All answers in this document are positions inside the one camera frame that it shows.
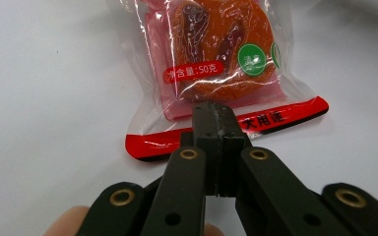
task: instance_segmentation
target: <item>orange food item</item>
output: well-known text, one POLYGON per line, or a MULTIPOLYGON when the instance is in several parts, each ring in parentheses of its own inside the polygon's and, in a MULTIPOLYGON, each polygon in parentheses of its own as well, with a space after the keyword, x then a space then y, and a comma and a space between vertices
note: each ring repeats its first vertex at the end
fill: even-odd
POLYGON ((178 98, 235 100, 265 85, 276 70, 271 25, 254 0, 183 1, 170 30, 175 65, 219 60, 224 66, 218 76, 178 82, 178 98), (239 64, 238 51, 245 44, 255 44, 265 54, 259 75, 246 74, 239 64))

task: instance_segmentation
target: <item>green circular logo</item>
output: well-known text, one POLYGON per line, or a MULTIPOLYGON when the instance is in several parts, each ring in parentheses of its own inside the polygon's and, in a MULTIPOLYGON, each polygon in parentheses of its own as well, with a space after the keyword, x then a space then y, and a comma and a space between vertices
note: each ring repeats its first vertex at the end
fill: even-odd
POLYGON ((241 70, 249 76, 258 76, 266 68, 266 54, 256 44, 244 44, 238 50, 238 64, 241 70))
POLYGON ((273 63, 275 63, 275 66, 278 69, 280 69, 281 68, 281 59, 282 59, 281 58, 281 51, 279 50, 279 47, 275 42, 272 43, 271 51, 272 51, 273 63))

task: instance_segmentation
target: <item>finger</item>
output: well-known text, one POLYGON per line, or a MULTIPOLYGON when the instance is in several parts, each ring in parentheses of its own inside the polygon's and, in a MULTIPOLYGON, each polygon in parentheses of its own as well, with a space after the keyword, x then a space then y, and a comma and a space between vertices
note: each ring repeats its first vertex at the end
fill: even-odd
POLYGON ((87 206, 75 206, 64 212, 47 229, 44 236, 74 236, 81 226, 89 208, 87 206))
POLYGON ((223 236, 223 233, 212 224, 206 223, 204 226, 204 236, 223 236))

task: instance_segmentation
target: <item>plastic package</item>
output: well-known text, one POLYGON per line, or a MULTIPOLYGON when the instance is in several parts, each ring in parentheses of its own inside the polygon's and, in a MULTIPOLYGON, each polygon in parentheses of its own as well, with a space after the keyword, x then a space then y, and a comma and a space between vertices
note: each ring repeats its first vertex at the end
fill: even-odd
POLYGON ((145 92, 126 137, 135 158, 152 160, 178 148, 199 101, 232 107, 250 138, 328 110, 289 72, 288 2, 106 1, 113 16, 130 23, 118 32, 145 92))

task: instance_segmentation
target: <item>white table surface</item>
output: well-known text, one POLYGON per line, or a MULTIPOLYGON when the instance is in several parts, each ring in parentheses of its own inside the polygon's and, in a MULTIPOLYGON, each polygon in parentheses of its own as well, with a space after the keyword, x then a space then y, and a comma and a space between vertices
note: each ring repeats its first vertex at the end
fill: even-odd
MULTIPOLYGON (((293 0, 292 72, 330 103, 308 123, 255 140, 313 191, 356 185, 378 199, 378 1, 293 0)), ((142 99, 103 0, 0 0, 0 236, 41 235, 107 186, 146 186, 165 162, 132 159, 142 99)), ((206 220, 244 235, 234 200, 206 220)))

